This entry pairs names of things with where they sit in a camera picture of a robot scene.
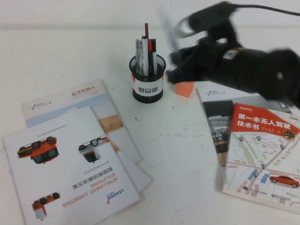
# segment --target white vehicle illustration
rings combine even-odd
[[[78,147],[78,150],[79,153],[84,156],[86,161],[88,161],[89,163],[94,163],[101,158],[98,152],[98,147],[106,143],[109,143],[109,140],[104,135],[80,145]]]

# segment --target pen holder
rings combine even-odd
[[[165,60],[160,55],[156,58],[157,74],[151,76],[143,76],[135,72],[135,56],[129,62],[132,73],[132,94],[139,102],[153,103],[163,96]]]

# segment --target orange truck illustration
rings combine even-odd
[[[44,164],[56,158],[59,153],[56,147],[56,137],[47,137],[21,147],[17,152],[19,158],[30,157],[36,164]]]
[[[36,200],[33,204],[33,210],[36,215],[37,219],[44,220],[44,218],[47,216],[45,205],[48,203],[51,203],[55,201],[56,199],[60,198],[60,194],[55,192],[52,195],[48,195],[46,197],[43,197],[39,200]]]
[[[84,156],[86,161],[88,161],[89,163],[94,163],[101,158],[98,152],[98,147],[105,143],[109,143],[109,140],[104,135],[80,145],[78,150],[79,153]]]

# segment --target wheel illustration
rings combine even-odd
[[[80,150],[80,151],[84,150],[85,148],[86,148],[85,145],[80,145],[80,146],[79,146],[79,150]]]
[[[40,141],[34,142],[34,143],[31,144],[31,147],[32,147],[33,150],[36,150],[39,147],[41,147],[41,142]]]
[[[46,198],[41,198],[39,200],[39,203],[41,203],[42,205],[45,205],[47,203],[47,199]]]
[[[54,137],[47,137],[47,142],[52,145],[52,144],[55,143],[55,138]]]
[[[94,140],[91,140],[90,144],[93,147],[97,147],[99,143],[98,143],[98,141],[96,139],[94,139]]]
[[[60,195],[57,192],[53,193],[53,198],[58,199],[59,197]]]

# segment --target logo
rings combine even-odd
[[[34,110],[36,108],[45,106],[45,105],[49,105],[52,104],[52,102],[43,102],[43,103],[39,103],[39,104],[34,104],[32,107],[29,107],[31,110]]]
[[[292,131],[287,130],[287,131],[283,132],[283,138],[295,140],[295,134]]]
[[[244,107],[240,107],[240,109],[245,109],[245,110],[252,111],[252,109],[249,109],[249,108],[244,108]]]
[[[213,91],[209,91],[208,93],[206,93],[208,96],[210,95],[221,95],[221,94],[225,94],[225,91],[217,91],[217,90],[213,90]]]
[[[118,197],[119,195],[121,195],[121,194],[123,194],[123,193],[124,193],[124,190],[123,190],[123,189],[120,190],[120,191],[117,191],[117,192],[114,192],[114,191],[111,192],[110,194],[106,195],[106,197],[107,197],[106,203],[107,203],[107,204],[110,204],[113,198],[116,198],[116,197]]]

